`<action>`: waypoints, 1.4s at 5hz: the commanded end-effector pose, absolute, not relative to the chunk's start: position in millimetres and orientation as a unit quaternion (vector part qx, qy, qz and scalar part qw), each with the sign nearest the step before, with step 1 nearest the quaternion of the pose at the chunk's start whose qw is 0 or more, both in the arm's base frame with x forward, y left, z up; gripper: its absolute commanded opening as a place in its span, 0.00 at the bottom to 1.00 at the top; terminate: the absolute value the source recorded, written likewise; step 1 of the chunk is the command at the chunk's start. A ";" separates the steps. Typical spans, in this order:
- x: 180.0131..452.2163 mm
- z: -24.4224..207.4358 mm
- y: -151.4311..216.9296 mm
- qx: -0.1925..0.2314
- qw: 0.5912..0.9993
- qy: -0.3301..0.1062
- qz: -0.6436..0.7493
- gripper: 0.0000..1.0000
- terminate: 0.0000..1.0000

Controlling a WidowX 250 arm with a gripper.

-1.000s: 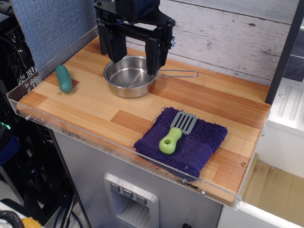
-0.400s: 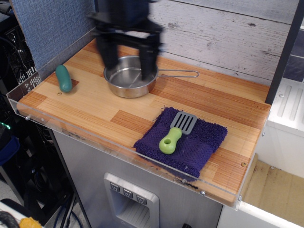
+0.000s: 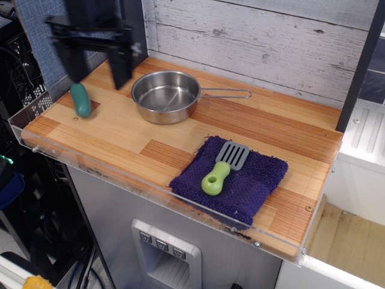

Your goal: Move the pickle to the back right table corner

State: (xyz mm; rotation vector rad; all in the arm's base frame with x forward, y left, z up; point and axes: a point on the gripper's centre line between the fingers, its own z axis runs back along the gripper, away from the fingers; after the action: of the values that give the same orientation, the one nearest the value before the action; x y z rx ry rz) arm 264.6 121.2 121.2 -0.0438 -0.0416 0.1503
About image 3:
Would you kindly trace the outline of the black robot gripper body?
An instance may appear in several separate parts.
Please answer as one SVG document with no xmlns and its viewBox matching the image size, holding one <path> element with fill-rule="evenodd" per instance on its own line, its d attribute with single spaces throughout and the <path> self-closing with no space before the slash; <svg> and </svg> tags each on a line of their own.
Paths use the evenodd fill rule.
<svg viewBox="0 0 385 289">
<path fill-rule="evenodd" d="M 132 30 L 119 16 L 115 1 L 65 1 L 66 13 L 48 16 L 52 43 L 60 57 L 84 51 L 138 56 L 141 45 L 132 41 Z"/>
</svg>

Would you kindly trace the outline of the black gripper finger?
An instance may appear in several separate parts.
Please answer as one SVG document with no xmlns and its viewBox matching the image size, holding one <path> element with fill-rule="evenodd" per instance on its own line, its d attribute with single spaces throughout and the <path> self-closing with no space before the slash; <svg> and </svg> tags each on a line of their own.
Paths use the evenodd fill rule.
<svg viewBox="0 0 385 289">
<path fill-rule="evenodd" d="M 81 82 L 90 73 L 83 50 L 58 42 L 57 53 L 73 82 Z"/>
<path fill-rule="evenodd" d="M 108 51 L 109 65 L 117 90 L 120 90 L 132 78 L 132 53 L 131 49 L 110 49 Z"/>
</svg>

